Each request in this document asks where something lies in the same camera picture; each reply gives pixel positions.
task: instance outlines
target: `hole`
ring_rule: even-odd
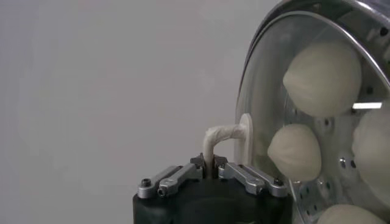
[[[352,166],[352,168],[356,168],[356,164],[355,164],[354,160],[351,160],[351,166]]]
[[[382,28],[380,29],[380,31],[379,31],[379,34],[380,34],[381,36],[386,36],[388,33],[389,33],[389,30],[388,30],[387,28],[385,28],[385,27],[382,27]]]
[[[340,159],[340,165],[341,165],[341,167],[342,167],[343,169],[346,168],[346,159],[345,159],[344,157],[342,157],[342,158]]]
[[[157,190],[157,194],[160,197],[165,197],[165,192],[162,189]]]
[[[366,93],[368,95],[371,95],[372,93],[374,93],[374,88],[372,86],[367,86]]]

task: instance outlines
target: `dough ball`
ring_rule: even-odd
[[[272,138],[268,156],[284,176],[310,181],[321,171],[321,152],[313,132],[305,125],[291,124]]]
[[[390,208],[390,108],[367,112],[353,133],[352,151],[360,176]]]
[[[283,84],[306,114],[333,117],[350,109],[358,98],[360,62],[346,44],[313,44],[292,60]]]
[[[386,224],[373,213],[354,205],[334,205],[319,218],[317,224]]]

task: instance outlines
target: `bolt head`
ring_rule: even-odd
[[[141,187],[150,187],[152,185],[152,181],[149,178],[145,178],[141,181]]]

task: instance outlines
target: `clear plastic dome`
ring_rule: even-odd
[[[356,21],[354,16],[356,14],[347,14],[339,20],[348,24]],[[359,35],[365,41],[381,43],[387,40],[381,27],[374,26],[370,19],[359,23],[355,27],[361,28]],[[357,100],[348,110],[331,117],[307,115],[296,107],[283,85],[294,58],[308,47],[322,43],[348,45],[358,55],[361,66]],[[313,181],[287,180],[303,221],[315,223],[327,208],[341,203],[360,206],[386,222],[390,221],[390,208],[362,180],[352,152],[353,132],[360,119],[368,111],[378,110],[389,98],[390,87],[386,77],[373,66],[375,61],[368,54],[362,54],[362,48],[358,48],[347,33],[304,13],[277,19],[252,45],[241,82],[236,118],[244,113],[252,116],[253,164],[274,177],[285,178],[267,156],[268,147],[283,126],[307,125],[319,141],[321,174]],[[236,148],[235,153],[238,156],[240,151]]]

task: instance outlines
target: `white tube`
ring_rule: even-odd
[[[203,141],[203,157],[206,165],[207,178],[212,177],[214,146],[219,142],[227,139],[244,139],[246,141],[252,142],[252,120],[249,114],[243,114],[240,124],[212,127],[206,131],[206,135]],[[251,153],[247,154],[247,157],[252,159]]]

